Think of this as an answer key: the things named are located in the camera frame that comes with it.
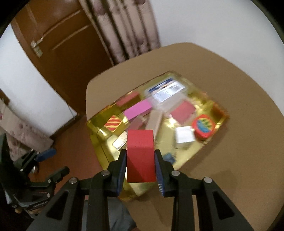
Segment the white zigzag patterned box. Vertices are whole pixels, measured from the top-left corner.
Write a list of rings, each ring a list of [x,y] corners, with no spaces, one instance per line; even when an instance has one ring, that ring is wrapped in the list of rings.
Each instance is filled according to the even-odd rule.
[[[175,140],[177,144],[185,144],[195,141],[193,128],[191,126],[175,128]]]

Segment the red rectangular box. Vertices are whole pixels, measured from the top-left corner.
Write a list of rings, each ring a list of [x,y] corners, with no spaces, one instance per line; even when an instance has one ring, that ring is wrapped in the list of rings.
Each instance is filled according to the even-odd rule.
[[[127,181],[155,182],[155,146],[152,130],[129,130],[127,137]]]

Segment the yellow orange striped cube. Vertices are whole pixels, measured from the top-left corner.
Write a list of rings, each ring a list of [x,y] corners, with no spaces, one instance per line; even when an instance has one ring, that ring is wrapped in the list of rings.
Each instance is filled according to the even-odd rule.
[[[122,119],[120,119],[116,115],[112,115],[104,124],[104,127],[109,131],[114,132],[117,130],[117,128],[120,126],[121,123]]]

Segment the gold metallic box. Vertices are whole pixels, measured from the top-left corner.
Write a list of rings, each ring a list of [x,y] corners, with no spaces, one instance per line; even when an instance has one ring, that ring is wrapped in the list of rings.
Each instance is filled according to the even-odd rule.
[[[154,139],[159,131],[161,120],[163,118],[163,113],[159,110],[152,110],[148,116],[148,121],[145,126],[145,130],[152,130]]]

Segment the pink rectangular box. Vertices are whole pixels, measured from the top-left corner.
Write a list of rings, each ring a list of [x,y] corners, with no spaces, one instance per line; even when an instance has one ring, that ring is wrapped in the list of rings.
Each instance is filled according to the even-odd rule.
[[[149,113],[151,111],[151,109],[152,109],[152,105],[150,104],[150,102],[147,99],[145,99],[145,100],[142,100],[142,101],[136,103],[132,107],[126,109],[123,112],[123,115],[129,121],[131,121],[132,119],[136,118],[139,115],[144,115],[144,114]]]

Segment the brown wooden block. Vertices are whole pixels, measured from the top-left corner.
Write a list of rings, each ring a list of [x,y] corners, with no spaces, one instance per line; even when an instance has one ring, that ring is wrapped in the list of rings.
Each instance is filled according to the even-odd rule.
[[[138,92],[130,92],[119,100],[116,101],[117,106],[119,107],[129,107],[140,101],[140,94]]]

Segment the red round tape measure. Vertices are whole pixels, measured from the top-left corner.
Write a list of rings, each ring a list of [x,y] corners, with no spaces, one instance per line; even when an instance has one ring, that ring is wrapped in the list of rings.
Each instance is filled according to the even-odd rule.
[[[199,140],[207,140],[215,132],[216,123],[210,116],[202,114],[197,116],[192,122],[192,128],[196,138]]]

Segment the gold tray box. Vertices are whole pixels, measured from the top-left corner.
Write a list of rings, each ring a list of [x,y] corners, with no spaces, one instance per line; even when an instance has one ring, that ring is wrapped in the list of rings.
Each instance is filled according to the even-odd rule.
[[[87,86],[86,110],[91,141],[103,169],[129,148],[133,134],[153,133],[155,148],[177,170],[228,118],[215,101],[174,71],[151,80],[103,73]]]

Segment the clear plastic labelled container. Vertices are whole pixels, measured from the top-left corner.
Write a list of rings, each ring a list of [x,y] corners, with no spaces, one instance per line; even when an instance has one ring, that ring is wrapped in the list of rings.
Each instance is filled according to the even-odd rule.
[[[187,87],[175,78],[168,77],[146,89],[144,94],[153,108],[168,113],[187,98]]]

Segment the brown wooden door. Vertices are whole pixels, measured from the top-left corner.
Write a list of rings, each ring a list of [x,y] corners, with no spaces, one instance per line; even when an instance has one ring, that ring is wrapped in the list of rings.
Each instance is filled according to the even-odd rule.
[[[72,109],[85,114],[89,81],[112,63],[80,1],[29,1],[11,25],[44,79]],[[41,37],[38,58],[30,43]]]

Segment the patterned curtain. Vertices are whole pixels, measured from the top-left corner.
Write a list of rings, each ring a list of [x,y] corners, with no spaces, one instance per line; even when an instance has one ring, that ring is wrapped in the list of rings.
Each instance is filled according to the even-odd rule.
[[[150,1],[80,1],[112,65],[161,46]]]

